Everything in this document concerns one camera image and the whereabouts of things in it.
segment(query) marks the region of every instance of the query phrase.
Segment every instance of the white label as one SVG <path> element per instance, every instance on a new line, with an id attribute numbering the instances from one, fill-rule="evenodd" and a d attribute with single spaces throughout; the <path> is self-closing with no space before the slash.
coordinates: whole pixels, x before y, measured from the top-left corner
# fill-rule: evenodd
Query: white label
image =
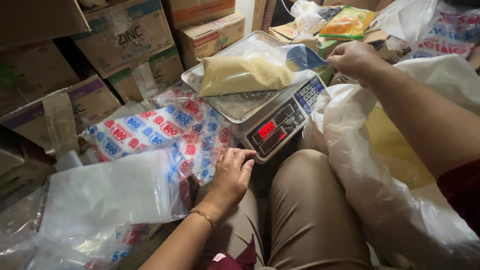
<path id="1" fill-rule="evenodd" d="M 213 258 L 214 261 L 218 262 L 220 261 L 221 259 L 225 258 L 226 256 L 221 254 L 221 253 L 218 253 L 217 255 L 215 255 L 215 257 Z"/>

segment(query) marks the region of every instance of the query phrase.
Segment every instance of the left hand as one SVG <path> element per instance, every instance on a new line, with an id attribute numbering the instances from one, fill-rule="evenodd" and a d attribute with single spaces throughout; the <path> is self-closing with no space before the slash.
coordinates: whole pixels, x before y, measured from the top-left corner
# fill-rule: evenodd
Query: left hand
<path id="1" fill-rule="evenodd" d="M 257 152 L 253 150 L 228 148 L 218 159 L 212 185 L 202 200 L 202 203 L 211 204 L 217 209 L 215 215 L 217 219 L 237 206 L 243 199 L 255 163 L 253 160 L 245 164 L 243 162 L 256 154 Z"/>

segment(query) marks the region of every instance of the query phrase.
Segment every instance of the gold bracelet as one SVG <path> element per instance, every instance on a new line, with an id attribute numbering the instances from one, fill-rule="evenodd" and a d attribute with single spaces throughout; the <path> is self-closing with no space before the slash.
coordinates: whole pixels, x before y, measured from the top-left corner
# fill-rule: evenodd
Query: gold bracelet
<path id="1" fill-rule="evenodd" d="M 190 214 L 192 214 L 192 213 L 197 213 L 197 214 L 199 214 L 199 215 L 201 215 L 201 216 L 204 216 L 204 217 L 212 224 L 213 228 L 216 229 L 215 222 L 214 222 L 213 219 L 210 218 L 207 214 L 205 214 L 205 213 L 203 213 L 203 212 L 200 212 L 200 211 L 198 211 L 198 210 L 195 209 L 195 208 L 192 208 L 192 209 L 190 210 Z"/>

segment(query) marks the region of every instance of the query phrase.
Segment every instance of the red digital numbers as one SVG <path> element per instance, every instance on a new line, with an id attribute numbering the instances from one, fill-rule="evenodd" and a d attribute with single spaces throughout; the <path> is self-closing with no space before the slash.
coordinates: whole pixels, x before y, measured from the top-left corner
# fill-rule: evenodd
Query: red digital numbers
<path id="1" fill-rule="evenodd" d="M 273 124 L 273 122 L 270 121 L 258 131 L 258 134 L 260 135 L 260 137 L 265 138 L 274 129 L 275 129 L 275 124 Z"/>

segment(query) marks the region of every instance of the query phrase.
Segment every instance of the khaki pants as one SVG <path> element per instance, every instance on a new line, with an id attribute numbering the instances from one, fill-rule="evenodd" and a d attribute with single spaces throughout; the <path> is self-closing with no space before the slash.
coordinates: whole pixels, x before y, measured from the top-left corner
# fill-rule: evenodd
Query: khaki pants
<path id="1" fill-rule="evenodd" d="M 262 259 L 257 204 L 248 190 L 238 209 L 207 241 L 195 269 L 206 268 L 221 250 L 236 258 L 252 234 L 257 251 L 255 269 L 371 268 L 359 218 L 327 156 L 315 150 L 294 153 L 278 169 L 270 197 L 272 255 L 268 267 Z"/>

